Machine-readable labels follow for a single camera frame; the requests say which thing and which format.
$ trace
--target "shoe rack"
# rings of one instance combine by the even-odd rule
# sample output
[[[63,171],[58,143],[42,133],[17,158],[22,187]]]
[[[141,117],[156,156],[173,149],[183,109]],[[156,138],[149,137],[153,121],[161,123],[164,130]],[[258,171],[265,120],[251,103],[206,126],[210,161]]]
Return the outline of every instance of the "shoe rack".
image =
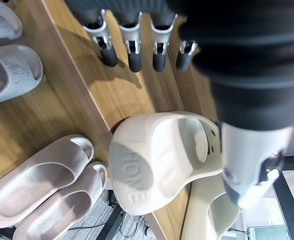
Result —
[[[37,52],[44,77],[33,91],[0,103],[0,178],[67,134],[90,138],[95,157],[108,166],[111,131],[133,115],[185,110],[216,119],[208,80],[193,67],[176,70],[180,44],[176,30],[165,69],[154,71],[149,15],[143,14],[141,20],[142,70],[134,73],[110,12],[106,20],[118,57],[115,67],[101,62],[98,48],[64,0],[11,0],[8,6],[23,25],[23,36],[15,43]],[[177,20],[175,29],[182,21]],[[159,240],[180,239],[189,193],[190,186],[146,216]]]

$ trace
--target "white slipper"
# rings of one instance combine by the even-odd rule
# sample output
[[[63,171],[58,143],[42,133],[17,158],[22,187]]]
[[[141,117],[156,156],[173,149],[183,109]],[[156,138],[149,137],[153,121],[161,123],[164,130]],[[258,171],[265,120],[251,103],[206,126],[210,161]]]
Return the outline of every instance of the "white slipper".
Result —
[[[65,187],[32,212],[17,227],[14,240],[55,240],[92,209],[107,182],[101,162],[85,167],[72,185]]]
[[[218,127],[190,112],[127,118],[109,149],[114,193],[134,216],[169,204],[193,180],[222,171]]]
[[[226,194],[221,174],[193,181],[181,240],[220,240],[239,212]]]
[[[17,15],[0,2],[0,46],[11,43],[23,33],[23,26]]]
[[[0,46],[0,102],[34,89],[43,77],[43,64],[27,46]]]
[[[64,136],[0,179],[0,228],[18,223],[58,189],[72,184],[93,154],[93,144],[84,136]]]

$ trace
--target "wooden shelf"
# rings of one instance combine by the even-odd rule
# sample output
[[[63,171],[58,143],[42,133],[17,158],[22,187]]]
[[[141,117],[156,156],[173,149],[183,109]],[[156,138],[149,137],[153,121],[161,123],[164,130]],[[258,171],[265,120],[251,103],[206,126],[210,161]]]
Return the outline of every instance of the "wooden shelf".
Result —
[[[186,110],[216,119],[207,79],[193,68],[176,71],[176,33],[171,39],[166,68],[159,73],[153,70],[148,15],[144,14],[141,26],[143,67],[133,73],[110,12],[107,22],[118,56],[114,68],[102,64],[98,49],[63,0],[15,2],[10,6],[24,28],[17,43],[38,53],[44,77],[31,92],[0,103],[0,178],[67,134],[90,138],[95,157],[108,166],[111,130],[133,115]],[[159,240],[180,239],[189,193],[187,186],[166,207],[146,216]]]

